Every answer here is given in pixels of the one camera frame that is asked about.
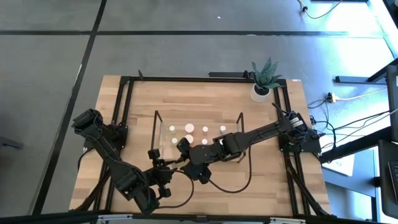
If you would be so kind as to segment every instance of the gray floor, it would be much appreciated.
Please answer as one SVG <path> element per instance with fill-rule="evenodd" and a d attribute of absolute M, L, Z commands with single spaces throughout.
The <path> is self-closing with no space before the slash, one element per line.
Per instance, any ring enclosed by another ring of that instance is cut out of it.
<path fill-rule="evenodd" d="M 312 14 L 330 3 L 304 1 Z M 0 29 L 91 30 L 99 0 L 0 2 Z M 306 36 L 97 36 L 73 117 L 95 105 L 103 75 L 198 76 L 249 70 L 251 61 L 279 61 L 277 73 L 301 79 L 307 102 L 329 91 L 360 95 L 379 86 L 341 85 L 336 75 L 369 76 L 393 56 L 373 12 L 365 3 L 344 2 L 329 16 L 311 20 L 296 0 L 118 0 L 108 1 L 100 30 L 290 30 L 348 31 L 352 37 Z M 78 72 L 88 36 L 0 36 L 0 136 L 25 148 L 0 150 L 0 217 L 29 213 L 45 161 Z M 330 105 L 335 126 L 387 108 L 381 91 Z M 324 119 L 323 111 L 310 112 Z M 69 129 L 44 212 L 68 210 L 83 140 Z M 370 198 L 327 185 L 332 212 L 370 218 Z M 365 212 L 358 213 L 354 207 Z"/>

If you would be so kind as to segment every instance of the succulent plant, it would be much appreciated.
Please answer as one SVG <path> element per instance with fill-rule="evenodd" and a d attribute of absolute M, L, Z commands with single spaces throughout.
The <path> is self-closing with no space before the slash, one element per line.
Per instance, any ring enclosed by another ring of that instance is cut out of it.
<path fill-rule="evenodd" d="M 265 90 L 266 88 L 272 89 L 280 86 L 276 80 L 281 77 L 281 75 L 275 75 L 276 68 L 278 66 L 278 62 L 272 64 L 271 58 L 268 59 L 261 72 L 257 70 L 256 63 L 251 62 L 251 65 L 254 70 L 254 81 L 256 82 L 256 86 L 259 90 Z"/>

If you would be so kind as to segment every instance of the white pot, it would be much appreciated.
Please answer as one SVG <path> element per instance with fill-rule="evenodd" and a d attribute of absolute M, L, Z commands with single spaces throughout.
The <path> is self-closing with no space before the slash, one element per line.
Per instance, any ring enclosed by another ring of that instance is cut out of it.
<path fill-rule="evenodd" d="M 265 95 L 259 95 L 256 93 L 256 91 L 254 90 L 254 86 L 256 84 L 253 85 L 253 88 L 251 88 L 251 92 L 250 92 L 250 97 L 253 101 L 257 102 L 257 103 L 262 103 L 265 102 L 265 100 L 267 99 L 269 93 L 271 92 L 271 90 L 268 91 L 267 94 Z"/>

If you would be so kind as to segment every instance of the wooden tabletop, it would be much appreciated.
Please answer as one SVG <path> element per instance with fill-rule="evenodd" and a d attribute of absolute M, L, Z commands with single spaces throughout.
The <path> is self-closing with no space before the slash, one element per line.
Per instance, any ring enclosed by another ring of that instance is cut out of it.
<path fill-rule="evenodd" d="M 104 123 L 111 121 L 114 102 L 118 92 L 120 76 L 104 76 L 99 91 L 96 109 L 101 112 Z M 307 104 L 300 80 L 287 80 L 292 110 L 300 113 L 310 124 Z M 250 99 L 251 83 L 210 82 L 134 82 L 127 125 L 129 133 L 121 158 L 142 170 L 151 168 L 147 151 L 150 149 L 154 111 L 158 110 L 164 121 L 200 124 L 235 123 L 240 112 L 244 115 L 245 131 L 256 129 L 277 120 L 277 113 L 271 103 L 270 93 L 265 103 Z M 201 133 L 194 138 L 201 139 Z M 305 183 L 309 191 L 322 206 L 330 212 L 329 200 L 322 168 L 312 154 L 302 153 L 301 161 Z M 79 206 L 98 182 L 102 159 L 96 151 L 89 152 L 81 162 L 80 171 L 73 191 L 70 208 Z M 241 163 L 217 162 L 209 166 L 213 182 L 227 190 L 242 188 L 249 176 L 248 157 Z M 172 196 L 163 198 L 161 205 L 178 205 L 184 202 L 191 191 L 191 183 L 182 174 L 174 174 L 168 185 Z M 303 213 L 300 191 L 295 186 L 299 212 Z M 104 208 L 108 185 L 101 199 Z M 114 192 L 112 212 L 139 213 L 133 200 L 128 202 L 119 192 Z M 195 193 L 186 205 L 178 209 L 160 209 L 154 213 L 207 214 L 207 215 L 292 215 L 287 185 L 284 158 L 279 151 L 277 138 L 268 139 L 252 147 L 252 181 L 239 194 L 227 194 L 211 184 L 195 182 Z"/>

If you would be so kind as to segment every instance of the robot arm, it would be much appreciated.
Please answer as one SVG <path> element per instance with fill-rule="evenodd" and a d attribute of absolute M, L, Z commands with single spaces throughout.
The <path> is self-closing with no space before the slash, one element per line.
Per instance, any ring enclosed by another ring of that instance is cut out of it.
<path fill-rule="evenodd" d="M 189 142 L 182 138 L 177 144 L 177 148 L 181 152 L 178 161 L 165 162 L 163 159 L 159 159 L 158 149 L 149 150 L 148 154 L 152 159 L 153 168 L 141 171 L 139 168 L 123 162 L 104 137 L 103 133 L 107 131 L 108 126 L 103 124 L 100 112 L 89 109 L 73 121 L 75 133 L 90 142 L 108 165 L 115 188 L 126 200 L 134 199 L 143 214 L 152 213 L 159 207 L 159 200 L 162 197 L 171 196 L 170 189 L 165 187 L 170 183 L 173 174 L 173 172 L 164 172 L 165 170 L 170 171 L 168 165 L 174 165 L 173 169 L 179 168 L 192 180 L 199 180 L 205 184 L 211 175 L 208 169 L 209 164 L 238 158 L 250 145 L 280 134 L 286 135 L 290 144 L 299 144 L 305 139 L 308 129 L 300 114 L 291 112 L 281 121 L 250 132 L 229 133 L 214 138 L 212 145 L 190 147 Z M 182 163 L 183 166 L 176 166 L 178 163 Z M 152 185 L 159 186 L 159 197 L 156 197 L 154 190 L 150 188 Z"/>

